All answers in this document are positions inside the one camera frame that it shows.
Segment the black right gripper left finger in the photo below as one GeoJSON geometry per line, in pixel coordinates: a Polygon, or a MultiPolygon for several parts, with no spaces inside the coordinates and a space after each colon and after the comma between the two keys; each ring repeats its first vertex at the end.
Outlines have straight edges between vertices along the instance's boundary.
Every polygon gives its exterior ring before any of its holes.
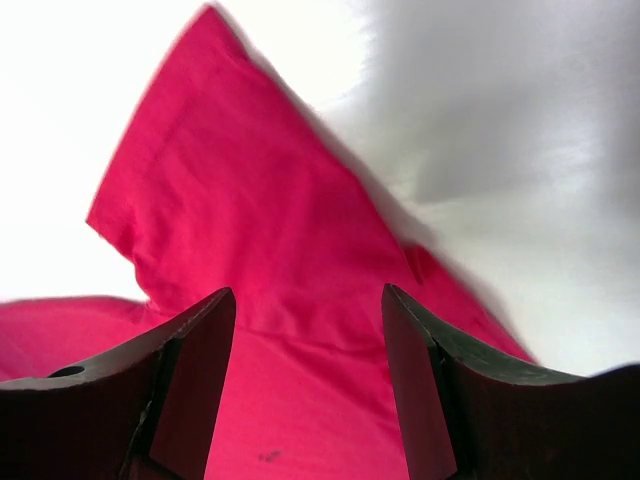
{"type": "Polygon", "coordinates": [[[222,288],[99,355],[2,382],[2,478],[203,478],[235,318],[222,288]]]}

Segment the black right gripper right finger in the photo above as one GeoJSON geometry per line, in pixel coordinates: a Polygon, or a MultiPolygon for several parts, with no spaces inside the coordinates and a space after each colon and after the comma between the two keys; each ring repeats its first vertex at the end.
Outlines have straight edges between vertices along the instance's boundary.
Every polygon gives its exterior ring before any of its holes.
{"type": "Polygon", "coordinates": [[[386,285],[384,338],[413,479],[635,479],[639,368],[591,377],[505,354],[386,285]]]}

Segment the pink t-shirt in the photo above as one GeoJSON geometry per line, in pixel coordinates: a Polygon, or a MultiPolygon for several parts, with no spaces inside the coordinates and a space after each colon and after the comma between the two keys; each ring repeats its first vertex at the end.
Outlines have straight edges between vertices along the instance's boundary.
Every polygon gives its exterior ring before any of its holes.
{"type": "Polygon", "coordinates": [[[46,375],[228,287],[237,317],[210,479],[407,477],[382,332],[388,283],[525,357],[433,255],[397,241],[213,7],[151,82],[87,222],[134,265],[147,301],[3,304],[1,376],[46,375]]]}

